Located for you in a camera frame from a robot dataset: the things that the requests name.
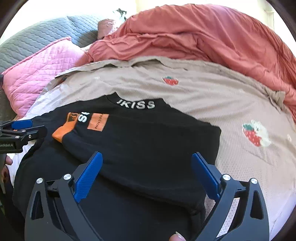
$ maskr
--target pillowcase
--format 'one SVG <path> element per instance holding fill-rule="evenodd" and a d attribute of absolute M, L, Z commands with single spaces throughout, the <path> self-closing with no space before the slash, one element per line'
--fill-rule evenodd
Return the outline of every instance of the pillowcase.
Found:
<path fill-rule="evenodd" d="M 71 42 L 71 37 L 66 37 L 4 71 L 3 89 L 17 117 L 25 116 L 43 88 L 57 74 L 86 62 L 85 52 Z"/>
<path fill-rule="evenodd" d="M 98 22 L 98 40 L 103 39 L 106 35 L 115 32 L 122 22 L 114 19 L 104 19 Z"/>

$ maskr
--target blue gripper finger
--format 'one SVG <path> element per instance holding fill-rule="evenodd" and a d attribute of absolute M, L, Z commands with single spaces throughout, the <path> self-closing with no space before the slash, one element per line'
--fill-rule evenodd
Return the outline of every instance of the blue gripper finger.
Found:
<path fill-rule="evenodd" d="M 96 176 L 101 170 L 103 165 L 102 154 L 100 152 L 96 152 L 87 163 L 87 167 L 84 169 L 77 181 L 75 181 L 75 191 L 73 196 L 77 203 L 79 203 L 81 199 L 87 197 Z"/>
<path fill-rule="evenodd" d="M 208 197 L 217 202 L 221 197 L 219 170 L 214 165 L 208 164 L 199 152 L 192 155 L 191 166 Z"/>
<path fill-rule="evenodd" d="M 31 128 L 33 125 L 33 122 L 31 120 L 18 120 L 14 121 L 11 124 L 11 128 L 14 130 L 21 130 L 21 129 L 26 129 L 26 128 Z"/>

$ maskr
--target orange patch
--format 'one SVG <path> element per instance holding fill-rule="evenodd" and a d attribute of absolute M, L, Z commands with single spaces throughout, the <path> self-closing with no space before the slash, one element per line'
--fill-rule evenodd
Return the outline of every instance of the orange patch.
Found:
<path fill-rule="evenodd" d="M 93 113 L 87 128 L 94 131 L 103 131 L 108 117 L 109 114 Z"/>
<path fill-rule="evenodd" d="M 65 134 L 72 131 L 77 123 L 78 113 L 69 112 L 67 115 L 66 123 L 59 127 L 53 134 L 52 137 L 55 138 L 58 142 L 62 143 L 62 139 Z"/>

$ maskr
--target strawberry patch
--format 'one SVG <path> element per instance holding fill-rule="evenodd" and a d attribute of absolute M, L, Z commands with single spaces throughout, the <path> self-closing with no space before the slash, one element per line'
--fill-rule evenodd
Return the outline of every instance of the strawberry patch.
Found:
<path fill-rule="evenodd" d="M 177 85 L 179 83 L 176 78 L 172 78 L 171 76 L 163 77 L 163 81 L 166 82 L 168 85 Z"/>
<path fill-rule="evenodd" d="M 266 128 L 259 121 L 252 120 L 251 123 L 243 124 L 242 132 L 257 147 L 267 147 L 271 144 Z"/>

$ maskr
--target metal screw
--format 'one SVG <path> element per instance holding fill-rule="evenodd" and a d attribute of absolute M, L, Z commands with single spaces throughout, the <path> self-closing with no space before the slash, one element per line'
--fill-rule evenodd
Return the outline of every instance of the metal screw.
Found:
<path fill-rule="evenodd" d="M 42 178 L 38 178 L 36 182 L 37 182 L 38 184 L 40 184 L 40 183 L 43 182 L 43 179 L 42 179 Z"/>
<path fill-rule="evenodd" d="M 229 181 L 231 179 L 231 177 L 228 174 L 224 174 L 223 179 L 226 181 Z"/>
<path fill-rule="evenodd" d="M 252 178 L 252 179 L 251 179 L 251 183 L 253 183 L 253 184 L 257 184 L 257 183 L 258 183 L 258 180 L 257 180 L 256 178 Z"/>
<path fill-rule="evenodd" d="M 64 179 L 65 179 L 65 180 L 69 180 L 71 177 L 72 177 L 71 174 L 66 174 L 66 175 L 64 175 Z"/>

